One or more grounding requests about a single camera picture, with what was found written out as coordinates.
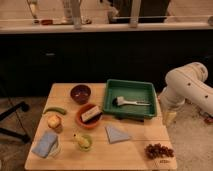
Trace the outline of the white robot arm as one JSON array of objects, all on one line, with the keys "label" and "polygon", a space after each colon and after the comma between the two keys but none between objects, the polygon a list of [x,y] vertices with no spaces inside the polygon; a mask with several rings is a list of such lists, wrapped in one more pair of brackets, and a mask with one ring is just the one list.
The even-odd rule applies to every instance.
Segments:
[{"label": "white robot arm", "polygon": [[186,99],[213,117],[213,87],[205,84],[207,78],[208,70],[200,62],[186,64],[166,74],[166,86],[159,95],[164,125],[172,122]]}]

